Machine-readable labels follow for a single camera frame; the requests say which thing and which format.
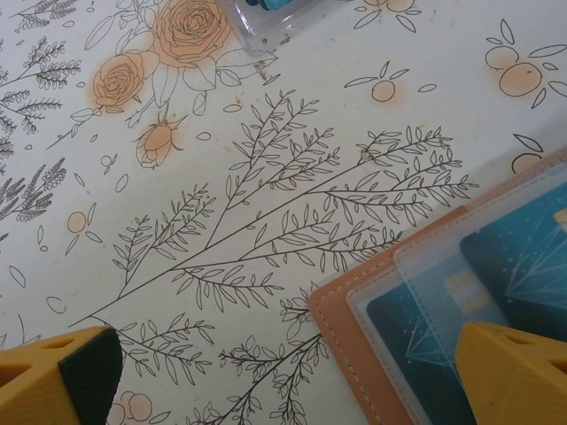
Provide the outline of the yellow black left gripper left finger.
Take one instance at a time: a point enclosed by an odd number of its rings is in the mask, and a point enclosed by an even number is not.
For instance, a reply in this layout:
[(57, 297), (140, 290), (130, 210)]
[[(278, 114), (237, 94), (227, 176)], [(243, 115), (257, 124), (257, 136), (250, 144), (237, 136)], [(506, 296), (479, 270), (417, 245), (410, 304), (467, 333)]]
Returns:
[(123, 370), (114, 328), (96, 326), (1, 352), (3, 424), (104, 424)]

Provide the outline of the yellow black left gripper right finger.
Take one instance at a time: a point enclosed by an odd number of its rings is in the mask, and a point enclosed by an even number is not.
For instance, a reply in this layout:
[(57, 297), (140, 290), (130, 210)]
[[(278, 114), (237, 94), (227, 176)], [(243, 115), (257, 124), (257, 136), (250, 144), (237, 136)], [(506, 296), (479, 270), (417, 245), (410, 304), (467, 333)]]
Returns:
[(478, 424), (566, 422), (565, 342), (469, 322), (454, 358)]

